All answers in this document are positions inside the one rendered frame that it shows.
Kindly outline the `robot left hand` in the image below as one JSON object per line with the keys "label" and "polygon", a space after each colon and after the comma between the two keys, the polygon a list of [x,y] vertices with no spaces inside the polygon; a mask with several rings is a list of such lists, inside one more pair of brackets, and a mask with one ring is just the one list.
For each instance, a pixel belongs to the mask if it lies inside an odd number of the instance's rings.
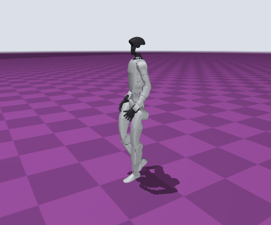
{"label": "robot left hand", "polygon": [[123,111],[123,112],[127,112],[125,115],[124,115],[124,117],[125,118],[127,118],[128,117],[128,119],[127,120],[129,120],[130,118],[130,120],[129,121],[131,121],[132,120],[132,118],[134,117],[134,115],[135,115],[135,113],[137,113],[138,111],[139,111],[139,109],[135,112],[132,108],[134,107],[135,105],[133,105],[132,107],[131,107],[131,109],[129,109],[128,111]]}

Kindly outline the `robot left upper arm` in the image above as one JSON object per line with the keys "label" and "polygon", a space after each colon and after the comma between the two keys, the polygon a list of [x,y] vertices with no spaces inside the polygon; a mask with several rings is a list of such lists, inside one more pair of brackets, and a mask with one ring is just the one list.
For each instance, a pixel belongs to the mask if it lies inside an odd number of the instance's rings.
{"label": "robot left upper arm", "polygon": [[151,82],[150,82],[150,78],[149,78],[149,75],[148,75],[148,67],[147,67],[146,62],[138,61],[136,63],[136,68],[140,73],[142,81],[144,82],[144,85],[142,86],[142,91],[143,91],[143,87],[145,85],[149,85],[150,88],[151,88]]}

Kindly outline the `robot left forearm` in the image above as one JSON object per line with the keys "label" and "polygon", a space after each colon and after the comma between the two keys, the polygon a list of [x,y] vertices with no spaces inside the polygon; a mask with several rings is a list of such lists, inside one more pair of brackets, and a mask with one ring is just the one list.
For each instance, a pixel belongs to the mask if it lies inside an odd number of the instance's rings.
{"label": "robot left forearm", "polygon": [[137,101],[136,105],[132,108],[135,112],[143,106],[143,102],[145,102],[145,100],[148,98],[149,93],[150,93],[150,86],[149,85],[145,85],[143,87],[143,91],[140,93],[140,97],[139,100]]}

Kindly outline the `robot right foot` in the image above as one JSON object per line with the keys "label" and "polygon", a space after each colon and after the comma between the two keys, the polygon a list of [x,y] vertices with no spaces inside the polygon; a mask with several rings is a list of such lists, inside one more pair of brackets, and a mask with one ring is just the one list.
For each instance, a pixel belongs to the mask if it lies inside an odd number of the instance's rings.
{"label": "robot right foot", "polygon": [[139,165],[138,172],[140,172],[140,170],[143,168],[143,166],[148,162],[145,158],[142,158],[141,161],[142,162]]}

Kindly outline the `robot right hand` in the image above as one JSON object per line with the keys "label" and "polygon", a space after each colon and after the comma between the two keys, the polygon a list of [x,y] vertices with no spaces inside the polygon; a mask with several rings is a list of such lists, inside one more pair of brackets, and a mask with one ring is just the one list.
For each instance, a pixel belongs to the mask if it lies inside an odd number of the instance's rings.
{"label": "robot right hand", "polygon": [[126,102],[129,102],[129,101],[128,101],[128,97],[129,97],[129,95],[127,94],[127,95],[124,97],[124,100],[120,103],[120,106],[119,106],[119,111],[120,111],[120,112],[121,112],[122,105],[123,105],[124,103],[126,103]]}

